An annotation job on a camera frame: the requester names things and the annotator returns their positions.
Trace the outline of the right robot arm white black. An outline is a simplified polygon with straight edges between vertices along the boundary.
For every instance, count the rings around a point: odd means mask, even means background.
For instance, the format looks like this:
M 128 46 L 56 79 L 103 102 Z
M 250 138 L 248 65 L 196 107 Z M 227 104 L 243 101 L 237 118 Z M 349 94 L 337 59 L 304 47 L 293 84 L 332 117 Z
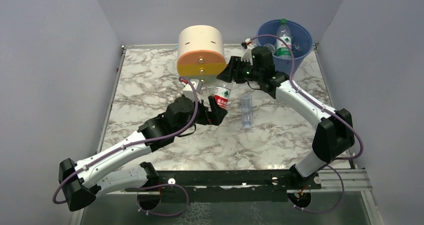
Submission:
M 315 129 L 311 151 L 289 169 L 293 179 L 305 180 L 354 145 L 352 115 L 348 110 L 326 106 L 304 92 L 289 75 L 277 71 L 267 47 L 254 47 L 251 58 L 232 56 L 217 79 L 237 84 L 258 83 L 261 91 L 294 109 Z

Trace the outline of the red nongfu label bottle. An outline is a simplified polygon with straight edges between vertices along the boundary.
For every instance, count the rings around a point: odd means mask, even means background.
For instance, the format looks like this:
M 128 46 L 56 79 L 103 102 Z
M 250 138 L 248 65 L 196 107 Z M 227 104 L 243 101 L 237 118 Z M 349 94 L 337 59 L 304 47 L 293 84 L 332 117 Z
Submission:
M 224 81 L 217 82 L 213 96 L 214 96 L 214 100 L 216 101 L 217 105 L 220 108 L 224 110 L 227 109 L 232 89 L 233 89 L 232 82 L 224 82 Z

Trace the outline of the green white label bottle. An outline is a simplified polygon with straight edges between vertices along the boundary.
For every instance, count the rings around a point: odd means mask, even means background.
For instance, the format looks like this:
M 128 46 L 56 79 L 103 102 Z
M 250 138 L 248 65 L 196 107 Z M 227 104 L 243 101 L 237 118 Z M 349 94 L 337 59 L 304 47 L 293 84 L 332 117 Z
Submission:
M 285 60 L 291 60 L 292 35 L 286 19 L 280 20 L 276 36 L 284 42 L 276 39 L 274 55 Z

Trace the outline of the clear blue tinted bottle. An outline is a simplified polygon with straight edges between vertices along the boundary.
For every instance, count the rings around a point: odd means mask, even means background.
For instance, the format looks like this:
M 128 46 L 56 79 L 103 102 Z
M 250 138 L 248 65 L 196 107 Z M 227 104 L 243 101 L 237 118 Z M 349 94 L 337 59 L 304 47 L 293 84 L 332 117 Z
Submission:
M 253 98 L 251 94 L 244 94 L 240 98 L 241 125 L 244 129 L 250 129 L 253 124 Z

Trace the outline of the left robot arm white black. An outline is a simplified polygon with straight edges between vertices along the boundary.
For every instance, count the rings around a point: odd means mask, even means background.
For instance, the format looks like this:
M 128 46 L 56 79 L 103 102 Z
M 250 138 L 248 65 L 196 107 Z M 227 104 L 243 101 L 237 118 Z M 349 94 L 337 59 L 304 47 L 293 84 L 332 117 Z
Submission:
M 130 136 L 116 145 L 91 157 L 74 161 L 64 159 L 59 164 L 59 187 L 53 195 L 53 202 L 59 204 L 57 195 L 63 192 L 63 203 L 71 212 L 78 211 L 92 204 L 96 198 L 113 188 L 121 189 L 124 183 L 138 182 L 141 186 L 157 179 L 157 174 L 150 163 L 141 165 L 141 174 L 130 173 L 128 178 L 115 172 L 120 166 L 174 142 L 176 137 L 183 137 L 188 128 L 199 125 L 219 126 L 227 115 L 228 103 L 218 96 L 209 96 L 209 107 L 203 100 L 192 100 L 184 95 L 169 104 L 165 112 L 148 119 Z

